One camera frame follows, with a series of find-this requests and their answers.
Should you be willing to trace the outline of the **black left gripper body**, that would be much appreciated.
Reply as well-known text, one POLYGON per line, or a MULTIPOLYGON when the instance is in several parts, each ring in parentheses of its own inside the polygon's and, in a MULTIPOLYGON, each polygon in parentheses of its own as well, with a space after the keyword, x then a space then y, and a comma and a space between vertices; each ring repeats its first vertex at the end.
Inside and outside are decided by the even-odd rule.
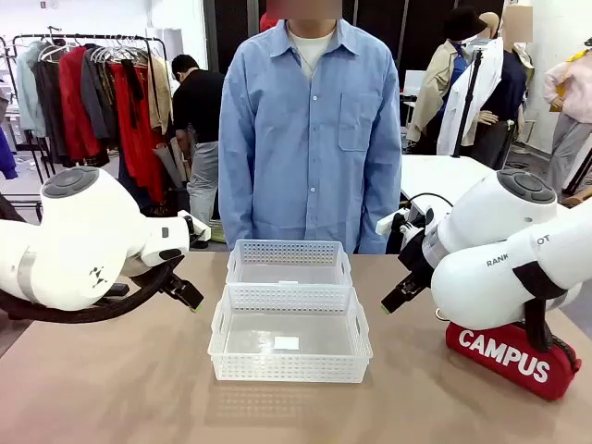
POLYGON ((178 277, 175 273, 166 276, 164 283, 159 290, 165 294, 182 294, 186 289, 186 281, 178 277))

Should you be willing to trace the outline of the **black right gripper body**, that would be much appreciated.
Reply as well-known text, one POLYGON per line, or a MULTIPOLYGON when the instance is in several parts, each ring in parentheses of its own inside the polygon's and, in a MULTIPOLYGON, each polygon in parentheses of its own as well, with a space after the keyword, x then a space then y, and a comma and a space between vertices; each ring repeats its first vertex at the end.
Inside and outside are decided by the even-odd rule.
POLYGON ((426 218, 416 216, 411 222, 405 222, 400 227, 400 233, 399 261, 409 271, 409 274, 398 284, 397 289, 423 290, 430 288, 434 267, 427 262, 423 250, 423 242, 426 238, 426 218))

